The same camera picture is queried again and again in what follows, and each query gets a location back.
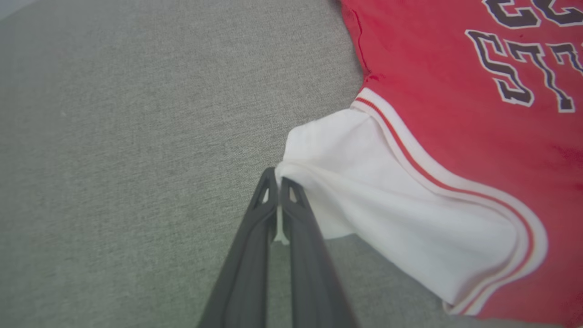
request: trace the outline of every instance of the red stripe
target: red stripe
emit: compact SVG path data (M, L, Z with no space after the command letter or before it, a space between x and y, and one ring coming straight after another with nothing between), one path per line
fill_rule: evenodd
M389 129L389 132L391 133L391 135L393 136L393 138L395 139L395 141L397 142L397 145L399 146L399 148L401 149L401 151L403 152L403 154L405 155L405 158L409 161L409 163L419 172L421 173L427 180L431 181L433 184L435 184L438 187L441 187L443 189L446 190L450 190L450 191L455 191L457 193L464 193L464 194L470 194L470 195L474 195L474 196L478 196L478 197L482 197L488 200L492 200L497 202L498 204L504 206L505 208L508 208L510 211L512 211L512 213L514 213L521 221L522 223L526 226L526 231L528 234L528 250L526 252L526 256L524 257L524 259L522 260L522 263L516 267L512 272L510 272L508 275L506 275L503 278L499 278L491 283L489 283L487 286L483 287L480 292L478 293L478 295L462 310L461 314L465 314L465 312L476 302L476 300L478 299L478 297L484 292L484 290L491 286L492 284L499 282L500 280L506 279L507 277L512 276L513 274L515 274L517 271L519 271L521 268L523 268L523 266L526 264L527 259L529 259L532 255L533 252L533 247L532 247L532 240L534 240L533 238L533 233L531 230L530 225L528 224L528 222L526 221L526 219L517 211L515 210L512 206L506 204L505 202L494 198L492 196L488 196L488 195L484 195L484 194L480 194L477 193L475 191L469 191L469 190L463 190L463 189L458 189L458 188L454 188L451 186L448 186L444 183L442 183L441 181L435 179L432 175L430 175L427 171L425 171L414 159L413 156L411 156L411 154L409 153L409 151L407 150L407 148L405 147L405 145L403 144L403 142L401 141L401 139L399 138L399 135L396 133L395 129L393 128L393 126L391 125L391 123L389 122L389 120L387 120L387 118L385 117L385 115L382 113L382 111L375 106L375 104L373 104L372 102L364 99L364 98L356 98L356 100L358 102L362 102L366 105L368 105L369 107L371 107L372 109L374 109L382 118L382 120L384 121L385 125L387 126L387 128Z

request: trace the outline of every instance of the gray fabric surface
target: gray fabric surface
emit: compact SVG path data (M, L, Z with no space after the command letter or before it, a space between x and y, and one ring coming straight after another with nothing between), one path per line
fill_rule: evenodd
M41 0L0 21L0 326L193 327L288 131L361 71L335 1ZM328 242L363 327L449 317L355 236ZM270 327L290 327L272 246Z

